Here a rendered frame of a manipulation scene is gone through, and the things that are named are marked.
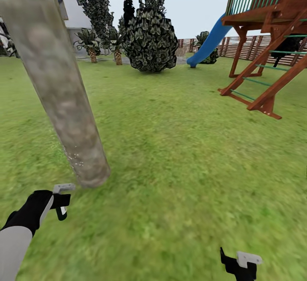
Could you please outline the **pesticide atomizer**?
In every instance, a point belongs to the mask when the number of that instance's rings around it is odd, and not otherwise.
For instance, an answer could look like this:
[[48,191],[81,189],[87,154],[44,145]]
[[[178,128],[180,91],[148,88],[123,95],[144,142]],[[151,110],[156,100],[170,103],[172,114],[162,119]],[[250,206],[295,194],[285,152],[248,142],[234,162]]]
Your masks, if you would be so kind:
[[61,206],[57,207],[56,212],[57,212],[57,215],[58,215],[58,219],[60,219],[60,220],[64,220],[67,217],[67,211],[66,211],[65,206],[64,207],[61,207]]

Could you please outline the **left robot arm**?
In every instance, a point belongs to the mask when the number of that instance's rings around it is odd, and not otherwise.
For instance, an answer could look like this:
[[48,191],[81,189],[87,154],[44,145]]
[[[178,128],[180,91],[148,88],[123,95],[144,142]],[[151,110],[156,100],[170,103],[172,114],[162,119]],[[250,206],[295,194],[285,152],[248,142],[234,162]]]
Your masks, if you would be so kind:
[[28,197],[19,211],[14,211],[7,218],[0,230],[0,281],[15,281],[29,244],[39,229],[50,209],[70,204],[70,194],[75,184],[56,184],[52,194],[49,190],[37,191]]

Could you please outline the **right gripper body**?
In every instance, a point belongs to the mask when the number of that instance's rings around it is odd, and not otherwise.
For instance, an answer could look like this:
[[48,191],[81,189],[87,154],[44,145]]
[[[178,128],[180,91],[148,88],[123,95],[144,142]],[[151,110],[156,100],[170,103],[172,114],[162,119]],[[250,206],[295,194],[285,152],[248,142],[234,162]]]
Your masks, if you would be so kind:
[[247,277],[252,281],[256,279],[256,270],[257,267],[248,262],[247,268],[240,267],[235,258],[225,257],[225,268],[227,273],[234,274],[237,281],[240,281],[241,278]]

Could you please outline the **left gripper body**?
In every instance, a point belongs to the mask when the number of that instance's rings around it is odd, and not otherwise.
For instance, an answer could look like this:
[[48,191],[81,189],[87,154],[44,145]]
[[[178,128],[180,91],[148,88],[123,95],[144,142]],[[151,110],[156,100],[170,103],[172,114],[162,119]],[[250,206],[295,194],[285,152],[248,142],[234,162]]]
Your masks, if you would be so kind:
[[55,194],[57,196],[58,202],[53,207],[53,209],[56,209],[57,207],[61,206],[66,208],[70,204],[70,194]]

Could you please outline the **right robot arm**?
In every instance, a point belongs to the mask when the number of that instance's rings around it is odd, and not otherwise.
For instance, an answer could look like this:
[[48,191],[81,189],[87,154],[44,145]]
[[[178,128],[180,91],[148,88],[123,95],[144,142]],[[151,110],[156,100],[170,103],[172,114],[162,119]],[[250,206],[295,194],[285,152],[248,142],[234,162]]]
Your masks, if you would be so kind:
[[221,253],[221,263],[225,264],[226,272],[234,274],[237,281],[254,281],[257,264],[262,264],[259,255],[237,251],[238,258],[231,258]]

